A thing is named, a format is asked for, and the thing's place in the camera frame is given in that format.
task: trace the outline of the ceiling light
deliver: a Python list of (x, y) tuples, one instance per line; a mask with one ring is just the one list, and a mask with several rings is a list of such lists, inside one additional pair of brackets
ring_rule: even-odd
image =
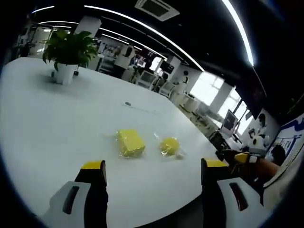
[(248, 56), (248, 60), (250, 62), (250, 64), (252, 66), (254, 66), (253, 63), (253, 57), (252, 57), (252, 53), (251, 53), (251, 49), (250, 49), (250, 45), (249, 45), (249, 41), (248, 38), (246, 36), (246, 32), (244, 30), (244, 27), (242, 25), (241, 20), (238, 17), (238, 14), (236, 13), (236, 11), (234, 10), (233, 6), (231, 5), (231, 3), (229, 2), (229, 0), (222, 0), (223, 3), (225, 4), (225, 6), (227, 7), (227, 9), (229, 10), (231, 16), (233, 17), (233, 20), (235, 21), (235, 23), (237, 24), (237, 28), (239, 30), (239, 32), (241, 33), (244, 45), (245, 45), (245, 49), (247, 52), (247, 56)]
[(187, 52), (185, 52), (183, 49), (181, 49), (181, 47), (179, 47), (177, 44), (175, 44), (172, 40), (170, 40), (169, 38), (167, 38), (166, 36), (164, 36), (162, 33), (158, 32), (157, 30), (153, 29), (152, 27), (142, 23), (141, 21), (138, 21), (134, 18), (131, 18), (127, 15), (124, 15), (122, 13), (119, 13), (119, 12), (116, 12), (116, 11), (112, 11), (112, 10), (109, 10), (109, 9), (104, 9), (104, 8), (100, 8), (100, 7), (96, 7), (96, 6), (88, 6), (88, 5), (85, 5), (86, 8), (92, 8), (92, 9), (95, 9), (95, 10), (102, 10), (102, 11), (106, 11), (106, 12), (110, 12), (110, 13), (114, 13), (116, 15), (119, 15), (119, 16), (122, 16), (124, 18), (127, 18), (129, 20), (132, 20), (142, 26), (144, 26), (145, 28), (149, 29), (150, 31), (154, 32), (155, 34), (159, 35), (160, 37), (162, 37), (163, 39), (165, 39), (166, 41), (168, 41), (169, 43), (171, 43), (173, 46), (175, 46), (180, 52), (182, 52), (185, 56), (187, 56), (200, 70), (202, 71), (205, 71), (201, 66), (200, 64), (198, 64), (198, 62), (196, 62), (194, 60), (194, 58), (192, 58)]
[(115, 21), (115, 22), (117, 22), (117, 23), (121, 23), (120, 21), (114, 20), (114, 19), (112, 19), (112, 18), (107, 18), (107, 17), (102, 17), (102, 18), (107, 19), (107, 20), (111, 20), (111, 21)]
[(62, 25), (55, 25), (54, 27), (62, 27), (62, 28), (71, 28), (71, 26), (62, 26)]
[(71, 21), (60, 21), (60, 20), (54, 20), (54, 21), (43, 21), (40, 22), (40, 24), (46, 24), (46, 23), (70, 23), (70, 24), (79, 24), (77, 22), (71, 22)]
[(142, 51), (142, 49), (141, 49), (141, 48), (139, 48), (139, 47), (137, 47), (137, 46), (134, 46), (134, 48), (136, 48), (136, 49), (138, 49), (138, 50)]
[(184, 59), (182, 57), (180, 57), (178, 54), (176, 54), (174, 51), (172, 51), (170, 48), (168, 48), (173, 54), (176, 55), (176, 57), (180, 58), (182, 61), (184, 61)]
[(165, 48), (167, 48), (166, 45), (164, 45), (163, 43), (159, 42), (157, 39), (154, 39), (153, 37), (147, 35), (148, 37), (150, 37), (151, 39), (155, 40), (157, 43), (159, 43), (160, 45), (163, 45)]
[(106, 34), (102, 34), (102, 35), (105, 36), (105, 37), (109, 37), (109, 38), (111, 38), (111, 39), (116, 39), (116, 40), (118, 40), (118, 41), (120, 41), (120, 42), (122, 42), (122, 43), (125, 43), (125, 44), (129, 45), (128, 42), (125, 42), (125, 41), (123, 41), (123, 40), (121, 40), (121, 39), (117, 39), (117, 38), (115, 38), (115, 37), (111, 37), (111, 36), (106, 35)]
[(33, 11), (33, 12), (31, 12), (31, 13), (36, 13), (36, 12), (38, 12), (38, 11), (41, 11), (41, 10), (46, 10), (46, 9), (50, 9), (50, 8), (54, 8), (55, 6), (49, 6), (49, 7), (45, 7), (45, 8), (41, 8), (41, 9), (37, 9), (37, 10), (35, 10), (35, 11)]
[(155, 54), (157, 54), (157, 55), (163, 57), (164, 59), (167, 59), (167, 58), (166, 58), (165, 56), (163, 56), (162, 54), (158, 53), (157, 51), (154, 51), (153, 49), (149, 48), (148, 46), (145, 46), (144, 44), (142, 44), (142, 43), (140, 43), (140, 42), (138, 42), (138, 41), (136, 41), (136, 40), (134, 40), (134, 39), (128, 38), (128, 37), (126, 37), (126, 36), (124, 36), (124, 35), (122, 35), (122, 34), (119, 34), (119, 33), (117, 33), (117, 32), (113, 32), (113, 31), (108, 30), (108, 29), (105, 29), (105, 28), (99, 28), (99, 29), (104, 30), (104, 31), (107, 31), (107, 32), (112, 32), (112, 33), (114, 33), (114, 34), (116, 34), (116, 35), (119, 35), (119, 36), (121, 36), (121, 37), (123, 37), (123, 38), (126, 38), (126, 39), (128, 39), (128, 40), (130, 40), (130, 41), (133, 41), (134, 43), (140, 44), (140, 45), (142, 45), (144, 48), (150, 50), (151, 52), (154, 52)]
[(131, 25), (127, 25), (125, 23), (122, 23), (122, 25), (125, 25), (125, 26), (127, 26), (129, 28), (132, 28), (132, 29), (134, 29), (134, 30), (136, 30), (136, 31), (138, 31), (138, 32), (143, 33), (144, 35), (146, 35), (144, 32), (140, 31), (139, 29), (136, 29), (136, 28), (132, 27)]

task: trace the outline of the yellow sponge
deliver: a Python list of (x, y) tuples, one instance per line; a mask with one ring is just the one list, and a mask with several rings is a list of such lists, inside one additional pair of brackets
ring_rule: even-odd
[(160, 146), (162, 154), (169, 156), (174, 155), (179, 147), (179, 142), (174, 138), (165, 138)]
[(125, 157), (136, 157), (145, 148), (145, 144), (136, 130), (119, 130), (118, 141), (121, 153)]
[(218, 159), (205, 159), (207, 167), (227, 167), (227, 165)]
[(248, 159), (247, 153), (238, 153), (237, 155), (234, 156), (234, 159), (240, 163), (246, 163)]

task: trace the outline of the bright window light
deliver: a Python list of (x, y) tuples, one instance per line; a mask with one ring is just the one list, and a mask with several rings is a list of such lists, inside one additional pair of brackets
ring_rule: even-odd
[(249, 113), (249, 110), (247, 110), (247, 111), (246, 110), (247, 110), (247, 105), (245, 104), (244, 101), (242, 101), (241, 105), (239, 106), (239, 108), (237, 109), (237, 111), (235, 113), (235, 116), (240, 121), (240, 125), (239, 125), (238, 130), (237, 130), (237, 132), (240, 135), (242, 135), (244, 133), (244, 131), (246, 129), (248, 129), (248, 126), (249, 126), (250, 122), (253, 120), (253, 116), (249, 117), (247, 120), (246, 120), (246, 117), (243, 116), (243, 114), (245, 112)]
[(227, 9), (229, 10), (231, 16), (233, 17), (233, 20), (237, 24), (237, 28), (238, 28), (239, 32), (241, 33), (241, 36), (242, 36), (242, 39), (243, 39), (243, 42), (244, 42), (244, 45), (245, 45), (245, 48), (246, 48), (248, 60), (249, 60), (250, 64), (252, 66), (254, 66), (253, 57), (252, 57), (252, 53), (251, 53), (251, 48), (250, 48), (249, 41), (248, 41), (246, 32), (244, 30), (243, 24), (242, 24), (241, 20), (239, 19), (238, 14), (234, 10), (233, 6), (229, 2), (229, 0), (222, 0), (222, 1), (225, 4), (225, 6), (227, 7)]
[(129, 45), (128, 42), (125, 42), (125, 41), (123, 41), (123, 40), (121, 40), (121, 39), (117, 39), (117, 38), (115, 38), (115, 37), (111, 37), (111, 36), (106, 35), (106, 34), (102, 34), (102, 35), (105, 36), (105, 37), (109, 37), (109, 38), (111, 38), (111, 39), (116, 39), (116, 40), (118, 40), (119, 42), (122, 42), (122, 43), (125, 43), (125, 44)]
[(218, 114), (225, 118), (228, 109), (230, 109), (232, 112), (237, 107), (239, 101), (241, 100), (241, 97), (236, 91), (236, 88), (234, 87), (231, 91), (227, 99), (225, 100), (224, 104), (221, 106), (221, 108), (218, 111)]
[(122, 34), (119, 34), (119, 33), (117, 33), (117, 32), (113, 32), (113, 31), (111, 31), (111, 30), (107, 30), (107, 29), (105, 29), (105, 28), (99, 28), (99, 29), (101, 29), (101, 30), (103, 30), (103, 31), (107, 31), (107, 32), (112, 32), (113, 34), (119, 35), (119, 36), (121, 36), (121, 37), (124, 37), (124, 38), (130, 40), (130, 41), (133, 41), (134, 43), (140, 44), (140, 45), (142, 45), (144, 48), (150, 50), (151, 52), (154, 52), (155, 54), (157, 54), (157, 55), (163, 57), (164, 59), (167, 59), (167, 58), (166, 58), (165, 56), (163, 56), (162, 54), (158, 53), (157, 51), (154, 51), (153, 49), (149, 48), (148, 46), (145, 46), (144, 44), (142, 44), (142, 43), (140, 43), (140, 42), (138, 42), (138, 41), (136, 41), (136, 40), (134, 40), (134, 39), (128, 38), (128, 37), (126, 37), (126, 36), (124, 36), (124, 35), (122, 35)]
[(55, 7), (55, 6), (49, 6), (49, 7), (45, 7), (45, 8), (41, 8), (41, 9), (37, 9), (37, 10), (35, 10), (35, 11), (31, 12), (31, 13), (36, 13), (36, 12), (38, 12), (38, 11), (41, 11), (41, 10), (47, 10), (47, 9), (54, 8), (54, 7)]
[(37, 50), (37, 52), (43, 52), (44, 51), (44, 48), (40, 48)]
[(142, 49), (141, 49), (141, 48), (139, 48), (139, 47), (137, 47), (137, 46), (134, 46), (134, 48), (136, 48), (136, 49), (138, 49), (138, 50), (142, 51)]
[(61, 28), (71, 28), (71, 26), (62, 26), (62, 25), (55, 25), (55, 27), (61, 27)]
[(161, 60), (162, 60), (162, 58), (155, 57), (154, 60), (152, 61), (151, 67), (149, 69), (152, 71), (155, 71)]
[(47, 24), (47, 23), (70, 23), (70, 24), (79, 24), (79, 23), (77, 23), (77, 22), (61, 21), (61, 20), (53, 20), (53, 21), (43, 21), (43, 22), (40, 22), (40, 24)]
[(159, 35), (160, 37), (162, 37), (163, 39), (165, 39), (166, 41), (168, 41), (169, 43), (171, 43), (173, 46), (175, 46), (180, 52), (182, 52), (185, 56), (187, 56), (201, 71), (205, 71), (201, 66), (200, 64), (198, 64), (198, 62), (196, 62), (194, 60), (194, 58), (192, 58), (187, 52), (185, 52), (183, 49), (181, 49), (181, 47), (179, 47), (177, 44), (175, 44), (172, 40), (170, 40), (169, 38), (167, 38), (166, 36), (164, 36), (162, 33), (160, 33), (159, 31), (153, 29), (152, 27), (142, 23), (141, 21), (139, 20), (136, 20), (134, 18), (131, 18), (127, 15), (124, 15), (122, 13), (119, 13), (119, 12), (116, 12), (116, 11), (112, 11), (112, 10), (109, 10), (109, 9), (104, 9), (104, 8), (100, 8), (100, 7), (96, 7), (96, 6), (88, 6), (88, 5), (85, 5), (86, 8), (92, 8), (92, 9), (95, 9), (95, 10), (102, 10), (102, 11), (106, 11), (106, 12), (109, 12), (109, 13), (113, 13), (113, 14), (116, 14), (116, 15), (119, 15), (121, 17), (124, 17), (124, 18), (127, 18), (129, 20), (132, 20), (142, 26), (144, 26), (145, 28), (149, 29), (150, 31), (154, 32), (155, 34)]
[(205, 71), (200, 74), (190, 93), (209, 106), (219, 92), (219, 85), (223, 83), (222, 78)]

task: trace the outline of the office floor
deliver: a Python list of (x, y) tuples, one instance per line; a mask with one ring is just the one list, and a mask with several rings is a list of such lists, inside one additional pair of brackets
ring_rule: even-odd
[(182, 106), (177, 106), (181, 112), (184, 113), (188, 119), (202, 132), (206, 137), (208, 137), (212, 132), (211, 129), (208, 128), (208, 123), (204, 122), (203, 120), (199, 120), (193, 113), (187, 112)]

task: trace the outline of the white table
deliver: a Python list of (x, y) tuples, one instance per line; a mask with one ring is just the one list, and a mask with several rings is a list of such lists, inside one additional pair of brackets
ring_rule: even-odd
[[(19, 58), (4, 68), (0, 88), (2, 156), (35, 214), (46, 212), (85, 162), (98, 159), (106, 161), (110, 228), (151, 223), (200, 195), (200, 159), (215, 158), (215, 148), (167, 98), (83, 68), (71, 85), (52, 84), (52, 69), (41, 59)], [(138, 130), (144, 158), (119, 156), (107, 137), (118, 129)], [(154, 133), (177, 137), (184, 160), (163, 158)]]

